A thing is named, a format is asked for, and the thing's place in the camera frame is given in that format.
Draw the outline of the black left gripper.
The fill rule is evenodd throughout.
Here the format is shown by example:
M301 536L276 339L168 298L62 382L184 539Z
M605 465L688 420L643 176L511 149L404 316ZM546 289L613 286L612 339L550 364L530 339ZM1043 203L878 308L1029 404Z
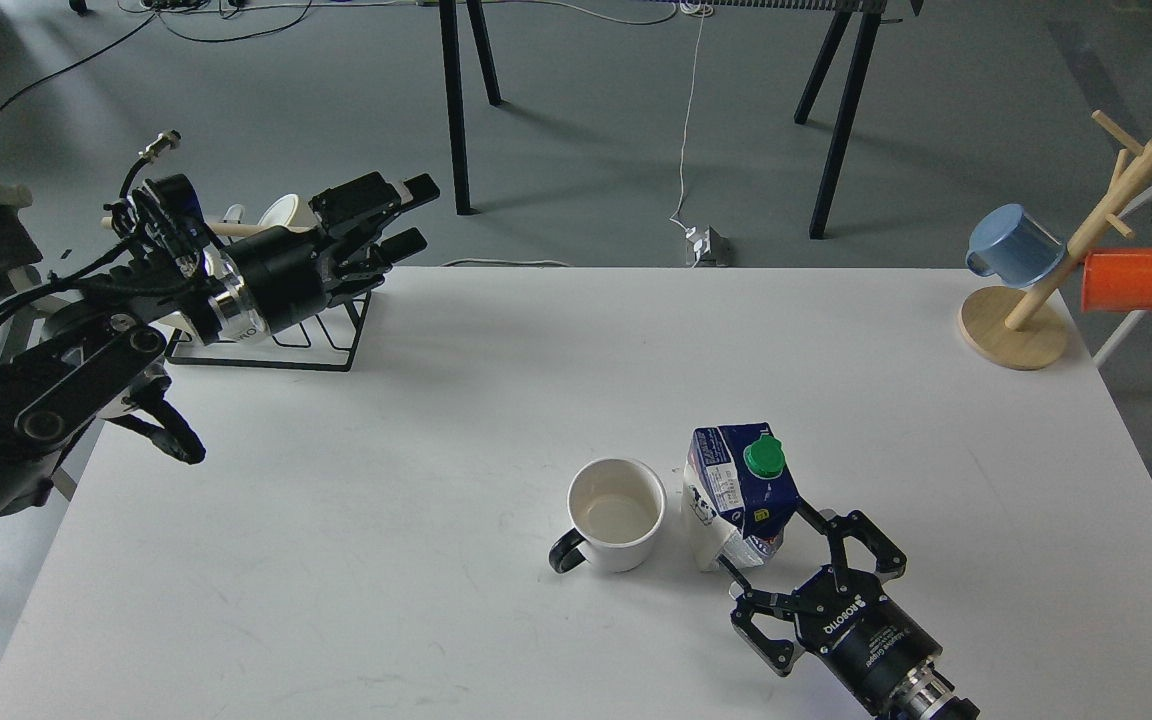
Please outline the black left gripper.
M202 302L200 332L207 341L274 336L303 320L361 300L384 283L397 263L429 241L419 229L369 242L393 219L439 199L429 174L385 181L379 172L311 197L317 218L308 232L218 223L220 249L206 252L212 282ZM362 237L361 247L344 240Z

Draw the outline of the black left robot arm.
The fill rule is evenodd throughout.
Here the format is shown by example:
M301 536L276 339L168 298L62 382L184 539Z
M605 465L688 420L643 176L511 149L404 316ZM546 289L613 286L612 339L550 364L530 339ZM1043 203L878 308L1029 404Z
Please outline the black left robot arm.
M166 401L160 320L179 314L202 344L274 338L351 305L429 245L417 229L382 234L438 199L429 174L391 183L369 173L312 197L310 228L241 237L206 222L184 176L141 179L179 142L160 132L134 161L108 205L109 251L0 302L0 516L46 502L65 455L99 416L179 461L204 460L200 438Z

